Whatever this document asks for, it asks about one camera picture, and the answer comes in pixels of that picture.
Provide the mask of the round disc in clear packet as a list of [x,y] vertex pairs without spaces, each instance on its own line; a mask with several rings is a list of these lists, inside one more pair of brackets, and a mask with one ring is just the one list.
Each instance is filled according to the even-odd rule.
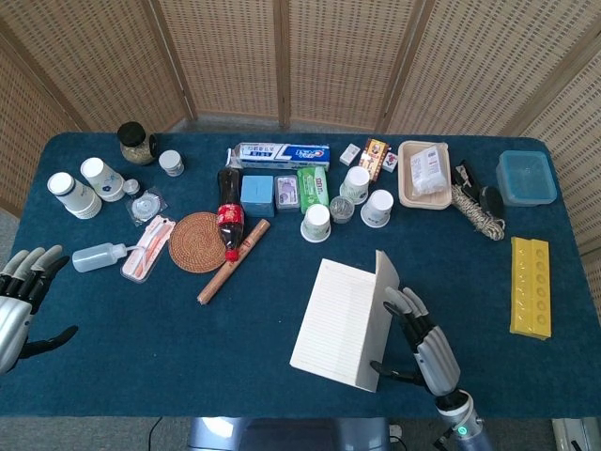
[[168,204],[156,187],[148,188],[126,202],[126,210],[135,226],[144,225],[167,208]]

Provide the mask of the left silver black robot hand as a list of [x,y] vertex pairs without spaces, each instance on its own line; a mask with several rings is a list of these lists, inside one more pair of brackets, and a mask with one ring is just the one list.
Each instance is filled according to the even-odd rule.
[[57,244],[17,252],[0,270],[0,375],[19,361],[68,343],[78,332],[71,325],[61,334],[39,341],[29,339],[34,317],[56,275],[69,262]]

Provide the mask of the woven bamboo folding screen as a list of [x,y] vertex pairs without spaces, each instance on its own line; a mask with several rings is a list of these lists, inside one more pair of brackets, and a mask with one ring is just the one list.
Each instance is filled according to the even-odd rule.
[[542,140],[601,320],[601,0],[0,0],[0,212],[60,132],[210,116]]

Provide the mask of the blue table cloth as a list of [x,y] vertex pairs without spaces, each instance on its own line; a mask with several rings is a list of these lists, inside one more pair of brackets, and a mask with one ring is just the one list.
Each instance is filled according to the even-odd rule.
[[140,284],[116,265],[67,266],[30,336],[73,324],[78,333],[0,376],[0,416],[433,416],[422,387],[383,380],[369,393],[289,363],[321,260],[369,272],[377,251],[448,337],[482,416],[601,416],[601,326],[561,200],[505,213],[508,238],[549,244],[548,340],[510,332],[511,243],[486,238],[454,208],[395,205],[383,228],[354,216],[318,244],[301,236],[301,220],[274,216],[207,305],[196,298],[208,276],[167,253]]

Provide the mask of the yellow plastic hole rack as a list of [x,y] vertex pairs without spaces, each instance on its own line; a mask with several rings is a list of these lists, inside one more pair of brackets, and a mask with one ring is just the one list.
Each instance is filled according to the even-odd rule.
[[510,332],[551,338],[550,266],[547,241],[511,238]]

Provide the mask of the small grey purple case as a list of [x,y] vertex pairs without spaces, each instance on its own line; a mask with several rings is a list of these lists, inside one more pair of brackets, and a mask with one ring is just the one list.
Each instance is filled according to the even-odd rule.
[[275,206],[278,211],[300,209],[298,179],[295,175],[274,178]]

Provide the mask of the white blue paper cup stack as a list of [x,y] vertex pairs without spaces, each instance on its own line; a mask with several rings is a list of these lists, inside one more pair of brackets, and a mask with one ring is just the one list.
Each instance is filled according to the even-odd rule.
[[47,188],[78,219],[92,219],[101,210],[101,200],[96,192],[67,172],[51,175]]
[[116,202],[125,195],[125,180],[101,158],[91,157],[84,160],[80,172],[103,201]]

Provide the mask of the blue lidded plastic container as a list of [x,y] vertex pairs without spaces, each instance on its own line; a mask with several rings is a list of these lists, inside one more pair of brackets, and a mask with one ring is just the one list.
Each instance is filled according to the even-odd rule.
[[506,206],[548,205],[557,198],[556,184],[544,152],[506,150],[499,157],[496,176]]

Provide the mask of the round woven rattan coaster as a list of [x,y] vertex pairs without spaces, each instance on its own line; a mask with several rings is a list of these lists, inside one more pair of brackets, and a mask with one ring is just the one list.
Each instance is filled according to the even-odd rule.
[[169,254],[183,271],[211,272],[225,262],[225,247],[217,227],[217,215],[195,212],[177,222],[169,239]]

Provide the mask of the light blue square box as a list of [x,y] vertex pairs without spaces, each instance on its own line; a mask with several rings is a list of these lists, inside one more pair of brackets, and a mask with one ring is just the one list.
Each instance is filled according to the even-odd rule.
[[240,201],[247,216],[273,217],[275,215],[274,177],[244,176],[242,178]]

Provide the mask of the white spiral notebook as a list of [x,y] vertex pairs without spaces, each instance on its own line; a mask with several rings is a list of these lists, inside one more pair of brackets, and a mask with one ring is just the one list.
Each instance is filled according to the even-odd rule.
[[290,365],[376,392],[379,374],[371,363],[382,360],[391,324],[383,306],[385,289],[399,283],[394,265],[380,250],[373,272],[322,259]]

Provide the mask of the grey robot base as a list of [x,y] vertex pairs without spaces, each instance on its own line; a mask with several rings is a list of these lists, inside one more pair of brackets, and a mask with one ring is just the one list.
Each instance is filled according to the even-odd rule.
[[385,418],[194,417],[188,451],[392,451]]

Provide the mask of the black clip tool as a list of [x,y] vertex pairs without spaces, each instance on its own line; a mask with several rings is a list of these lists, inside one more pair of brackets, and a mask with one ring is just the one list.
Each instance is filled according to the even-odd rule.
[[452,169],[452,179],[454,185],[456,185],[463,194],[468,196],[472,201],[476,203],[479,202],[482,185],[475,177],[467,160],[462,160],[459,165]]

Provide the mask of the beige pulp food tray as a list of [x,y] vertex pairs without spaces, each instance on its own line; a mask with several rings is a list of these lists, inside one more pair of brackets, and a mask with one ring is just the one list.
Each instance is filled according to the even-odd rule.
[[[443,174],[447,179],[448,187],[442,192],[415,196],[413,194],[413,185],[411,179],[410,158],[413,155],[433,146],[438,146],[440,148],[440,164],[441,168],[443,169]],[[414,140],[404,141],[398,147],[397,156],[398,197],[403,206],[413,209],[445,210],[451,205],[451,167],[448,145],[446,143]]]

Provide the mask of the clear plastic squeeze bottle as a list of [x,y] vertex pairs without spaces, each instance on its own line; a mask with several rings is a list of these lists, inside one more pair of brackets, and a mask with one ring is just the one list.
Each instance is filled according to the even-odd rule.
[[116,264],[136,249],[137,246],[106,242],[75,251],[71,262],[77,272],[91,272]]

